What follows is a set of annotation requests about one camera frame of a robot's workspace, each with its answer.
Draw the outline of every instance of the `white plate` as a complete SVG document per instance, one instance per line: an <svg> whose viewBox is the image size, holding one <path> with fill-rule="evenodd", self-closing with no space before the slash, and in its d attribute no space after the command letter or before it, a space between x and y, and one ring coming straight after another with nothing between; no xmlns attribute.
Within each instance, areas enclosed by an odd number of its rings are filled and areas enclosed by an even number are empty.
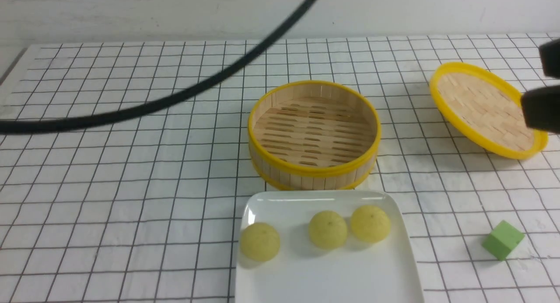
<svg viewBox="0 0 560 303"><path fill-rule="evenodd" d="M391 220L389 236L374 245L351 233L346 245L314 247L308 223L319 211L346 220L361 205L378 205ZM265 222L280 234L280 252L256 263L238 251L235 297L240 303L423 303L408 233L396 202L386 193L360 190L265 192L248 200L241 230Z"/></svg>

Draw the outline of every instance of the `green cube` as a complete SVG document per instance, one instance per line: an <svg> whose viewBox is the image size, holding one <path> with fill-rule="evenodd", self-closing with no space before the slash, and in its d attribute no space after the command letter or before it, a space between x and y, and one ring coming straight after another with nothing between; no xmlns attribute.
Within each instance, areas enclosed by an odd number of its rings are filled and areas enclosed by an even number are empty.
<svg viewBox="0 0 560 303"><path fill-rule="evenodd" d="M482 247L499 261L504 261L524 237L518 229L502 220L482 242Z"/></svg>

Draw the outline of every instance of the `grid tablecloth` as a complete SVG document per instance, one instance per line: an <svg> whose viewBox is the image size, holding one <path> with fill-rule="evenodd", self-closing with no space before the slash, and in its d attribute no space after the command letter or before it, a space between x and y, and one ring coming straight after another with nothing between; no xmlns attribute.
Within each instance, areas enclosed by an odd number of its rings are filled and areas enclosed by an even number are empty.
<svg viewBox="0 0 560 303"><path fill-rule="evenodd" d="M285 40L236 76L157 114L85 132L1 137L0 303L234 301L248 198L273 190L249 160L248 114L267 90L329 80L382 121L361 189L403 212L428 303L559 302L560 139L530 160L484 151L442 118L440 64L487 68L521 91L557 84L536 46L560 34ZM129 108L222 70L257 41L32 46L2 118ZM501 220L526 238L506 262L482 249Z"/></svg>

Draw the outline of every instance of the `black cable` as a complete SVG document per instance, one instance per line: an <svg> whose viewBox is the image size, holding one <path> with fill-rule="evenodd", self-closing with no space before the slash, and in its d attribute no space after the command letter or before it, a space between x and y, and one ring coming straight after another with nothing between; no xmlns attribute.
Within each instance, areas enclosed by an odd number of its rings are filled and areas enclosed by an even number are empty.
<svg viewBox="0 0 560 303"><path fill-rule="evenodd" d="M160 98L146 104L126 108L124 110L106 112L103 114L96 114L92 116L64 118L56 120L41 120L35 122L28 121L13 121L13 120L0 120L0 134L34 134L34 133L52 133L64 132L68 130L84 129L114 122L122 122L124 120L133 119L136 117L144 116L153 112L169 108L177 103L183 102L192 98L216 84L226 80L248 64L255 60L260 54L265 52L274 42L282 37L300 18L309 10L309 8L316 2L316 0L304 0L300 6L290 14L280 26L276 28L270 35L268 35L260 44L255 46L245 56L238 59L228 68L218 72L214 76L186 88L176 94L171 94L165 98Z"/></svg>

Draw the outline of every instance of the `white wall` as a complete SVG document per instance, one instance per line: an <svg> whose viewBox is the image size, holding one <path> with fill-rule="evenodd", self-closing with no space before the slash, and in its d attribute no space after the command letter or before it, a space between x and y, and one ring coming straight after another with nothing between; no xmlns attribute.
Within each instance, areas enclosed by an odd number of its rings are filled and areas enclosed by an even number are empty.
<svg viewBox="0 0 560 303"><path fill-rule="evenodd" d="M0 0L0 46L260 38L301 0ZM319 0L288 35L560 31L560 0Z"/></svg>

